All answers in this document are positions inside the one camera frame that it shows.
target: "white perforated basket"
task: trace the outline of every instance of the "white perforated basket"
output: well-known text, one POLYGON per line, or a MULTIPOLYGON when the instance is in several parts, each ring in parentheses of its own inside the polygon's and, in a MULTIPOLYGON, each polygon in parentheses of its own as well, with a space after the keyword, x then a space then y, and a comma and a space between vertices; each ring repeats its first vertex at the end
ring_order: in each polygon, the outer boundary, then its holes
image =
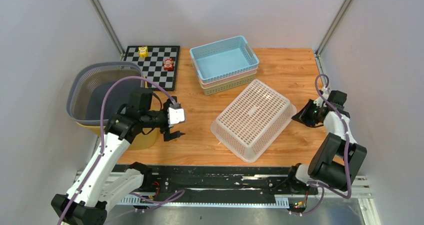
POLYGON ((290 100, 255 79, 213 121, 210 130, 235 155, 253 163, 295 114, 290 100))

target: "wooden table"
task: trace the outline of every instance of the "wooden table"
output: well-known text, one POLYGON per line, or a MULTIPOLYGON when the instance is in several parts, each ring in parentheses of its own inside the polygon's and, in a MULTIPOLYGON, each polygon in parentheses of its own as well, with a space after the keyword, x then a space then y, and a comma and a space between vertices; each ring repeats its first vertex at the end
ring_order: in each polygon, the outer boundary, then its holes
MULTIPOLYGON (((314 81, 318 68, 311 49, 253 50, 260 61, 256 78, 288 98, 298 111, 306 105, 308 99, 317 98, 314 81)), ((181 49, 176 90, 171 95, 178 97, 186 114, 186 122, 176 125, 174 130, 180 130, 186 135, 169 142, 163 142, 160 135, 152 147, 128 150, 118 163, 220 166, 309 164, 326 137, 323 127, 309 128, 292 121, 254 163, 242 161, 215 138, 210 130, 212 121, 246 86, 205 96, 193 71, 189 49, 181 49)), ((156 93, 160 99, 166 100, 164 94, 156 93)))

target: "pink basket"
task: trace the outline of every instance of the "pink basket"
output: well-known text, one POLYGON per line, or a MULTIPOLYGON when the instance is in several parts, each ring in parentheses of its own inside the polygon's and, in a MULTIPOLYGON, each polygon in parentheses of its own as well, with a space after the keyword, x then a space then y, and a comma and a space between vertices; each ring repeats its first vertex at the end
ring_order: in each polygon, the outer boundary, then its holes
POLYGON ((232 76, 228 76, 219 80, 215 80, 215 81, 211 81, 208 83, 203 83, 203 81, 200 79, 199 75, 197 75, 197 79, 199 80, 199 83, 204 87, 204 88, 210 88, 212 86, 218 85, 218 84, 222 84, 222 83, 226 83, 235 79, 239 79, 242 77, 246 77, 252 74, 255 74, 257 72, 258 68, 254 68, 252 70, 249 71, 245 71, 236 75, 232 75, 232 76))

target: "black and white checkered board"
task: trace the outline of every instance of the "black and white checkered board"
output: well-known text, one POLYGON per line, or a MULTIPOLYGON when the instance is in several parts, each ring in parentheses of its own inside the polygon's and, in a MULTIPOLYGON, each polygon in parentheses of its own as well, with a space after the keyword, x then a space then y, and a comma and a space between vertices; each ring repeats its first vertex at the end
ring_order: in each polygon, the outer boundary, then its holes
MULTIPOLYGON (((180 46, 147 46, 147 57, 139 56, 139 47, 142 46, 128 46, 123 60, 139 65, 145 78, 159 84, 165 90, 175 90, 180 46), (164 70, 164 60, 169 58, 174 61, 173 71, 164 70)), ((148 87, 158 90, 151 84, 148 84, 148 87)))

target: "white wall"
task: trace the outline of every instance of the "white wall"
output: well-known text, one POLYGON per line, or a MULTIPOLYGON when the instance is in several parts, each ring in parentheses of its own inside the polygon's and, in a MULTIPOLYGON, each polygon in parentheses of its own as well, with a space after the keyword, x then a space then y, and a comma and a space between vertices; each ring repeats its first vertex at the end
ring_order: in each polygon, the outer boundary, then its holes
POLYGON ((354 0, 323 54, 384 225, 423 224, 424 0, 354 0))
POLYGON ((317 48, 343 0, 100 0, 120 42, 192 48, 243 35, 253 47, 317 48))
POLYGON ((0 224, 56 224, 95 136, 67 115, 75 75, 118 60, 89 0, 0 0, 0 224))

